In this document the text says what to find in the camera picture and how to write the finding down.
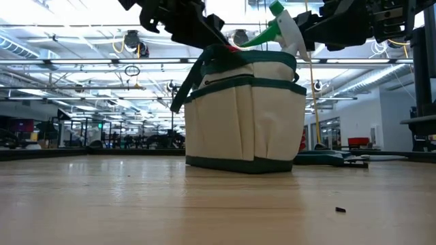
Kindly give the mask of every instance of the spray bottle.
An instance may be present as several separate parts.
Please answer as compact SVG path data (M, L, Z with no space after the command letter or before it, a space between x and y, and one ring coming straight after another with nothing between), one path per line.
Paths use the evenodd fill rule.
M300 53L301 58L309 62L307 56L305 41L302 38L300 29L289 12L279 3L278 0L270 5L270 11L275 16L274 20L268 23L268 28L252 40L240 45L241 48L257 46L269 41L278 42L281 51L297 55Z

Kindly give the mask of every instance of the black metal frame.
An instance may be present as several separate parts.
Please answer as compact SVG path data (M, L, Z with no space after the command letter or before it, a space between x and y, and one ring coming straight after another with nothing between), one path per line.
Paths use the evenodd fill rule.
M434 32L435 30L432 31L429 27L426 29L420 27L412 32L411 37L411 47L414 52L417 117L403 120L401 124L409 125L409 129L414 135L436 134L436 104L432 102L431 97L431 74L436 76L436 73L435 67L429 65L433 64L435 54L433 53L433 43L426 42L427 37L433 35Z

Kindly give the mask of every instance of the light fixture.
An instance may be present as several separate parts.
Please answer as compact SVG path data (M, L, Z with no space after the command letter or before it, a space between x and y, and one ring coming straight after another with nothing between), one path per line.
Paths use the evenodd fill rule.
M355 100L355 99L357 99L357 97L333 97L333 98L316 98L317 99L317 101L322 101L322 100L324 100L324 101L328 101L328 100L333 100L333 101L336 101L336 100ZM306 97L306 100L307 101L311 101L311 100L313 100L313 98L312 97Z
M38 97L6 97L6 99L11 99L11 100L42 100L42 98L38 98Z
M91 110L91 111L97 110L97 108L94 108L92 106L87 106L87 105L76 105L76 107L78 109L81 109L81 110Z
M374 63L387 63L389 62L389 59L328 59L327 63L368 63L368 64L374 64Z
M157 100L157 99L169 100L172 98L171 97L123 97L120 99L124 99L124 100Z
M85 97L85 98L83 98L83 99L86 99L86 100L105 100L105 99L114 99L114 100L116 100L117 98L114 98L114 97Z
M0 60L2 65L39 65L44 64L43 60L27 59L27 60Z
M31 95L38 95L38 96L47 95L47 93L42 92L41 90L37 90L37 89L18 89L18 91L23 92L23 93L28 93Z
M319 59L312 59L312 63L319 63L321 60L319 60ZM297 59L297 63L298 64L309 64L309 62L306 62L306 61L304 61L304 60L302 60L302 59Z
M110 118L113 118L113 119L123 119L123 117L122 116L109 116Z
M111 60L109 59L53 59L50 60L52 64L111 64Z
M396 60L397 63L403 63L403 64L413 64L414 60L413 59L398 59Z
M65 102L62 102L62 101L57 101L57 100L54 100L53 102L55 102L55 103L58 103L59 105L65 105L65 106L70 106L70 104L67 104L67 103L65 103Z
M180 63L180 59L121 59L119 60L120 63L135 63L135 64L143 64L143 63L154 63L154 64L161 64L161 63Z
M80 97L47 98L49 100L81 100Z

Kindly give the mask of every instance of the wooden surface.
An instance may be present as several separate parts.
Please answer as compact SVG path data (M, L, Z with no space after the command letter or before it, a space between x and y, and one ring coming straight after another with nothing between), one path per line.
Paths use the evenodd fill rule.
M436 165L249 176L183 157L5 162L0 244L434 245Z

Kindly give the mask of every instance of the small black object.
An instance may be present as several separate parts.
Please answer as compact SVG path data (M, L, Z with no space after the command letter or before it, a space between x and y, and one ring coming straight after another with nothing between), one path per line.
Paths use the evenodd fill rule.
M344 208L336 207L336 212L347 212Z

